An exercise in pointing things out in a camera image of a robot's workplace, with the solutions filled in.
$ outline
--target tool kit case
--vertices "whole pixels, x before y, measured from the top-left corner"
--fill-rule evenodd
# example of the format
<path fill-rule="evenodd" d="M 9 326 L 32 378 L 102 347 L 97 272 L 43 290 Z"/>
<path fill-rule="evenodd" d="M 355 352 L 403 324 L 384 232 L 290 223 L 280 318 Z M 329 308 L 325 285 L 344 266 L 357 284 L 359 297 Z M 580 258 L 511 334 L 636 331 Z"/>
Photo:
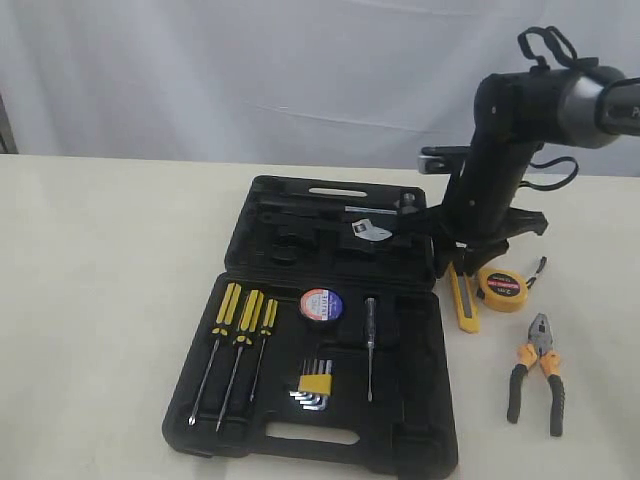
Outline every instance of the tool kit case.
<path fill-rule="evenodd" d="M 215 282 L 162 425 L 171 447 L 206 457 L 259 453 L 357 464 L 401 479 L 452 472 L 458 448 L 440 310 L 431 292 L 431 241 L 396 232 L 407 198 L 410 209 L 426 206 L 424 192 L 413 187 L 254 179 L 227 250 L 227 272 Z M 391 237 L 356 236 L 352 224 L 365 218 Z M 243 294 L 260 290 L 265 304 L 275 299 L 278 309 L 261 362 L 257 341 L 238 355 L 224 423 L 216 431 L 236 359 L 228 339 L 215 353 L 197 422 L 188 419 L 230 283 L 241 285 Z M 335 321 L 315 322 L 301 312 L 301 297 L 314 289 L 339 297 Z M 371 297 L 376 344 L 369 401 L 365 299 Z M 332 365 L 330 395 L 321 410 L 303 408 L 292 393 L 310 359 Z M 273 437 L 267 435 L 271 422 L 349 430 L 359 439 L 346 445 Z"/>

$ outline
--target white curtain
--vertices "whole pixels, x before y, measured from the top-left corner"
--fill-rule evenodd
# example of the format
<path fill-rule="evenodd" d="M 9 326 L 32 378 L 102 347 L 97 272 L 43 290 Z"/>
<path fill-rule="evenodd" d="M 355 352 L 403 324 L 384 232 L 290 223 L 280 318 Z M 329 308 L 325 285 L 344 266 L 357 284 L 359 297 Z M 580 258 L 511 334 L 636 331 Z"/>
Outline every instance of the white curtain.
<path fill-rule="evenodd" d="M 415 167 L 468 144 L 473 96 L 557 25 L 640 75 L 637 0 L 0 0 L 0 92 L 22 153 Z M 637 175 L 640 139 L 573 153 Z"/>

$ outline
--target phillips screwdriver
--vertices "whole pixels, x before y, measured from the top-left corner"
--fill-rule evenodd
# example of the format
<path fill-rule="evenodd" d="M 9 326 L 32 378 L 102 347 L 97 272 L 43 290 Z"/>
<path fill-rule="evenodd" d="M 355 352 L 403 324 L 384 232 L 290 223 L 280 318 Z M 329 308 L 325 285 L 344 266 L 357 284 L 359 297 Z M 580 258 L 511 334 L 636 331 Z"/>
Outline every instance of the phillips screwdriver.
<path fill-rule="evenodd" d="M 251 395 L 249 395 L 249 403 L 253 403 L 253 399 L 256 396 L 256 387 L 258 386 L 258 377 L 260 376 L 260 367 L 262 365 L 262 356 L 264 355 L 264 347 L 267 344 L 267 339 L 273 333 L 273 324 L 276 320 L 276 312 L 278 310 L 278 302 L 274 299 L 269 299 L 267 302 L 267 309 L 264 312 L 262 319 L 262 326 L 260 327 L 260 336 L 262 337 L 262 345 L 260 345 L 260 354 L 258 355 L 258 364 L 256 365 L 256 375 L 253 377 L 253 385 L 251 386 Z"/>
<path fill-rule="evenodd" d="M 372 402 L 371 377 L 373 376 L 373 350 L 376 348 L 376 299 L 369 297 L 364 303 L 367 309 L 365 336 L 367 338 L 367 350 L 369 350 L 369 392 L 367 398 L 369 402 Z"/>
<path fill-rule="evenodd" d="M 211 331 L 211 333 L 216 337 L 216 342 L 213 344 L 211 356 L 209 357 L 209 363 L 207 363 L 207 368 L 205 369 L 204 375 L 202 376 L 200 389 L 198 390 L 196 401 L 194 402 L 193 409 L 191 410 L 191 416 L 189 417 L 189 425 L 191 426 L 196 424 L 196 416 L 198 415 L 198 408 L 200 407 L 202 393 L 204 392 L 204 388 L 207 385 L 209 371 L 211 370 L 211 366 L 213 365 L 213 359 L 216 356 L 218 347 L 220 347 L 220 341 L 229 335 L 229 327 L 231 327 L 231 324 L 233 323 L 233 314 L 236 311 L 236 306 L 238 305 L 238 299 L 240 298 L 241 291 L 242 287 L 240 287 L 240 285 L 238 285 L 237 283 L 230 283 L 229 285 L 227 285 L 227 290 L 224 292 L 222 304 L 220 305 L 218 316 L 216 317 L 213 330 Z"/>
<path fill-rule="evenodd" d="M 238 353 L 236 353 L 236 361 L 233 364 L 233 370 L 231 370 L 231 377 L 229 378 L 229 383 L 227 384 L 227 391 L 224 394 L 224 401 L 222 402 L 220 415 L 218 415 L 216 432 L 220 430 L 222 420 L 227 413 L 229 397 L 231 396 L 233 383 L 236 379 L 236 373 L 238 372 L 238 364 L 240 363 L 242 352 L 244 351 L 245 347 L 250 347 L 251 345 L 253 345 L 251 334 L 256 331 L 256 327 L 258 325 L 258 317 L 260 316 L 260 308 L 262 307 L 263 300 L 264 295 L 261 291 L 251 290 L 251 292 L 249 292 L 249 295 L 247 296 L 247 300 L 245 301 L 244 310 L 242 311 L 242 316 L 240 317 L 240 321 L 238 322 L 236 337 L 233 340 L 233 346 L 238 348 Z"/>

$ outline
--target white table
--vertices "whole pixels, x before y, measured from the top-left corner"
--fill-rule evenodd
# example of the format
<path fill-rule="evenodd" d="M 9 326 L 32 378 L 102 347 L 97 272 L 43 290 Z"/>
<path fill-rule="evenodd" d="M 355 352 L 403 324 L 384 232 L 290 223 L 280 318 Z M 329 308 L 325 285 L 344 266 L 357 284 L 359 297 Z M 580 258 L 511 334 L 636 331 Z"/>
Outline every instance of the white table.
<path fill-rule="evenodd" d="M 258 174 L 416 185 L 431 203 L 445 185 L 402 170 L 0 157 L 0 478 L 369 478 L 323 462 L 196 458 L 160 433 Z M 448 281 L 436 288 L 460 444 L 453 478 L 637 478 L 640 179 L 581 177 L 521 191 L 516 204 L 550 222 L 495 262 L 526 273 L 549 257 L 526 309 L 481 306 L 482 330 L 469 335 Z M 519 424 L 505 418 L 515 350 L 538 311 L 565 360 L 561 439 L 549 437 L 539 369 Z"/>

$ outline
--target yellow tape measure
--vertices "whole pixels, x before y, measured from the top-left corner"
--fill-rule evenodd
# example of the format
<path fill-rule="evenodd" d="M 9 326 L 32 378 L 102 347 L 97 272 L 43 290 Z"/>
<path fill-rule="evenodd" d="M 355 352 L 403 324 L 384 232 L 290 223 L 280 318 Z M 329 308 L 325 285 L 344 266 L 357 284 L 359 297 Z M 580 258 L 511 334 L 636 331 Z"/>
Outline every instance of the yellow tape measure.
<path fill-rule="evenodd" d="M 529 289 L 547 264 L 547 257 L 542 257 L 538 268 L 529 280 L 520 274 L 508 270 L 483 268 L 478 272 L 477 296 L 484 304 L 499 312 L 516 312 L 524 307 L 529 297 Z"/>

